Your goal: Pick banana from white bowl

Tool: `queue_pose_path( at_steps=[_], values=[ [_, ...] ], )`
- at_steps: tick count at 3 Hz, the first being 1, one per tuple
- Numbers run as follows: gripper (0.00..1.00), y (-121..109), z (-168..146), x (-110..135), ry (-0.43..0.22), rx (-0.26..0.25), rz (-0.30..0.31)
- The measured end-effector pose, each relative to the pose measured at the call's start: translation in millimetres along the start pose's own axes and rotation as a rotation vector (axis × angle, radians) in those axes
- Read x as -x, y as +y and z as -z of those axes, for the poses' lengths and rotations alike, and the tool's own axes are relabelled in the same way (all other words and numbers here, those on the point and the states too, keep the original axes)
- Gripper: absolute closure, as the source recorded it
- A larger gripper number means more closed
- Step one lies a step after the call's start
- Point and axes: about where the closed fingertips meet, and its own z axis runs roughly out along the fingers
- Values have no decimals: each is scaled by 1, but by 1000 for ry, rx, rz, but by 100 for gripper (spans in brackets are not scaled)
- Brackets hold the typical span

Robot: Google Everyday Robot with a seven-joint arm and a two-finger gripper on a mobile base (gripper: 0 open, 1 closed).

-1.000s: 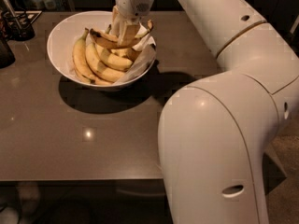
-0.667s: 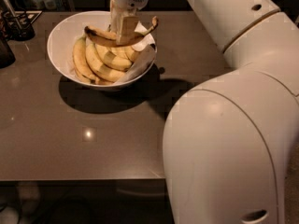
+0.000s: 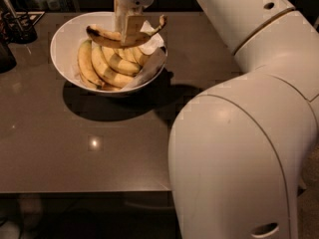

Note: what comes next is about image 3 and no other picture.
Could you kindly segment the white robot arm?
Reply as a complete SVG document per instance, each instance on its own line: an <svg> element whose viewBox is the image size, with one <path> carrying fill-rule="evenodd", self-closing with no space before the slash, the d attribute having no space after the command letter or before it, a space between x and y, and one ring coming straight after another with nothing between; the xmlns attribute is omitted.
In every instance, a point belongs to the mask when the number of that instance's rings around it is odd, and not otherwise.
<svg viewBox="0 0 319 239"><path fill-rule="evenodd" d="M176 117L169 180L182 239L298 239L318 141L318 34L288 0L196 0L241 76Z"/></svg>

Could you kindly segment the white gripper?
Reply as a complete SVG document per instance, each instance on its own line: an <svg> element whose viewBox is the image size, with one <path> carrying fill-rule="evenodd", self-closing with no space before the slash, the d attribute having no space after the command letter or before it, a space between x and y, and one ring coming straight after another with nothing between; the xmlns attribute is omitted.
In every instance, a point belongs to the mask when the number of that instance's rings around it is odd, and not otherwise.
<svg viewBox="0 0 319 239"><path fill-rule="evenodd" d="M115 29L122 33L124 45L136 40L145 21L143 9L153 3L154 0L114 0Z"/></svg>

